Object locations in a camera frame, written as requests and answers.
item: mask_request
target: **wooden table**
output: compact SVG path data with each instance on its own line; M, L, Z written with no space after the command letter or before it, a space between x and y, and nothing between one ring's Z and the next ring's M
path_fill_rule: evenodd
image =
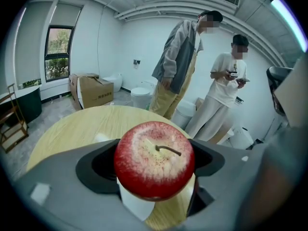
M169 120L146 110L113 105L93 107L77 111L49 128L35 146L27 170L48 156L97 142L95 136L98 134L111 140L119 139L132 127L147 121L166 122L190 138ZM157 202L145 223L152 229L163 230L183 222L193 193L194 180L195 175L179 194Z

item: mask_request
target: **red apple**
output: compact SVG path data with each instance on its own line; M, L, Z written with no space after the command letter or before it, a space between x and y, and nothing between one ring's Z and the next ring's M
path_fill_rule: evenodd
M188 183L194 171L194 153L175 127L150 121L124 134L115 150L114 167L129 192L160 201L176 195Z

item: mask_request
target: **window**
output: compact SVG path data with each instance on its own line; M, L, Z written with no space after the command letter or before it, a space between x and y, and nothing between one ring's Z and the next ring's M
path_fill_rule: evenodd
M46 82L69 76L73 26L50 26L45 47Z

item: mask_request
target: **man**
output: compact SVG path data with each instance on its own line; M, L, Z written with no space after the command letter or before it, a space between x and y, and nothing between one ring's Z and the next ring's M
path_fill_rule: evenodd
M245 81L236 79L246 78L247 66L243 61L243 54L248 52L248 44L246 37L235 35L231 53L220 54L215 60L211 70L214 81L203 104L185 129L191 137L208 141L222 126L235 102L238 89L246 84ZM238 77L231 77L230 72L237 72Z
M197 23L184 20L175 26L152 74L158 83L149 110L169 120L189 86L197 54L203 50L200 34L218 27L223 18L218 11L210 11L198 19Z

